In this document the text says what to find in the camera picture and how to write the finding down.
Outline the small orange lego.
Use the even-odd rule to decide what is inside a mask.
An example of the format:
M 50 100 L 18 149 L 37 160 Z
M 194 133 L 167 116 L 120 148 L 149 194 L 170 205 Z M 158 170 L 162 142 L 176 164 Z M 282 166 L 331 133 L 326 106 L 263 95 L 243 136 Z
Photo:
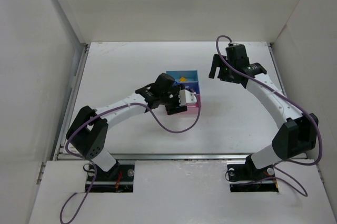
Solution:
M 181 77 L 181 78 L 179 79 L 179 81 L 180 81 L 180 82 L 186 82 L 187 79 L 186 79 L 185 77 Z

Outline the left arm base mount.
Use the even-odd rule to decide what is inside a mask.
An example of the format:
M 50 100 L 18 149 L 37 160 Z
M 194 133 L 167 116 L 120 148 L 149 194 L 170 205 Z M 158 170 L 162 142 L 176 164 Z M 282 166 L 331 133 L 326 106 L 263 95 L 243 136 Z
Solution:
M 83 166 L 87 173 L 85 192 L 92 193 L 132 193 L 134 190 L 134 171 L 133 164 L 121 164 L 117 173 L 111 178 L 101 168 L 97 167 L 97 175 L 92 164 Z

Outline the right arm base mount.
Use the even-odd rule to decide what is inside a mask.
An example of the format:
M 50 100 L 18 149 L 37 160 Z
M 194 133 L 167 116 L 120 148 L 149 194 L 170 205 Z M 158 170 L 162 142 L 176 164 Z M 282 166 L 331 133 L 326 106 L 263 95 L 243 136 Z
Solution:
M 230 192 L 279 192 L 272 165 L 250 172 L 245 164 L 229 164 L 225 175 Z

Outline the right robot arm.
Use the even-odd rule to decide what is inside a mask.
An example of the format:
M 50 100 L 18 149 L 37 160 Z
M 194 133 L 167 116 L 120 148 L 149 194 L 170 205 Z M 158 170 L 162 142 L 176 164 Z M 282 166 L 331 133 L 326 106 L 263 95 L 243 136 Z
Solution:
M 226 53 L 213 56 L 209 78 L 242 85 L 259 100 L 278 128 L 268 146 L 247 156 L 244 164 L 228 169 L 236 180 L 261 179 L 273 164 L 315 148 L 319 120 L 286 100 L 266 69 L 259 63 L 250 63 L 244 45 L 229 44 Z

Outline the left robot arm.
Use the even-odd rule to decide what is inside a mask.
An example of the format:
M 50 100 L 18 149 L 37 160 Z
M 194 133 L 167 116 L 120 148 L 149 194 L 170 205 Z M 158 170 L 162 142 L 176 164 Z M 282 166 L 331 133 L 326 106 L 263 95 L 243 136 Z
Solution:
M 107 132 L 117 124 L 131 117 L 165 107 L 168 115 L 187 111 L 190 104 L 197 102 L 193 92 L 166 74 L 160 74 L 156 81 L 137 89 L 130 96 L 101 108 L 82 107 L 72 122 L 67 134 L 67 145 L 72 145 L 85 160 L 91 161 L 109 179 L 120 169 L 119 162 L 105 146 Z

